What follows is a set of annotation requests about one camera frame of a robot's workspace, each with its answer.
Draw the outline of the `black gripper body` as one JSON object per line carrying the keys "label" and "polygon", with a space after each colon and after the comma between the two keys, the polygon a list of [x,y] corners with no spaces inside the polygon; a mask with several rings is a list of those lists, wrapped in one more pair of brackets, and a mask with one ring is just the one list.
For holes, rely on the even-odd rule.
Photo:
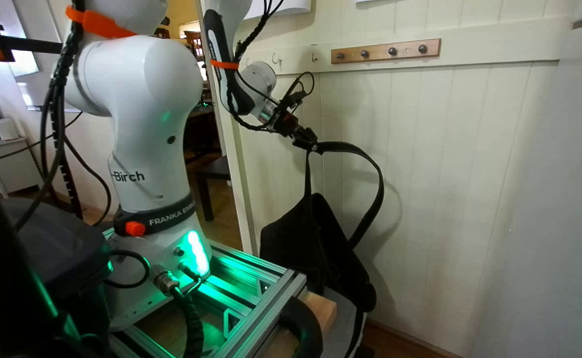
{"label": "black gripper body", "polygon": [[272,130],[282,138],[290,138],[296,148],[312,152],[318,146],[318,136],[298,124],[298,118],[284,108],[276,108],[272,114]]}

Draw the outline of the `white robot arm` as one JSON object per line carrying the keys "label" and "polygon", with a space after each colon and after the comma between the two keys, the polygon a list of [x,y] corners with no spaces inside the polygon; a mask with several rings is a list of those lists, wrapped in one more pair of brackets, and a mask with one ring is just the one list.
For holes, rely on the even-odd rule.
{"label": "white robot arm", "polygon": [[180,267],[194,277],[210,271],[182,160],[202,78],[190,50],[155,34],[165,16],[167,0],[75,0],[65,8],[75,48],[65,100],[113,122],[109,175],[119,209],[107,305],[115,331],[167,303],[157,277]]}

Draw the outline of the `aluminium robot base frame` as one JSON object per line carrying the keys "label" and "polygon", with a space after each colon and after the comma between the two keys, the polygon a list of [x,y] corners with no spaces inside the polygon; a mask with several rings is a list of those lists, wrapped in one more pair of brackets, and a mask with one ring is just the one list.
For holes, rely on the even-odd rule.
{"label": "aluminium robot base frame", "polygon": [[111,325],[113,358],[320,358],[323,335],[304,301],[306,277],[212,243],[202,273],[180,247],[137,265],[141,287],[121,289],[127,317]]}

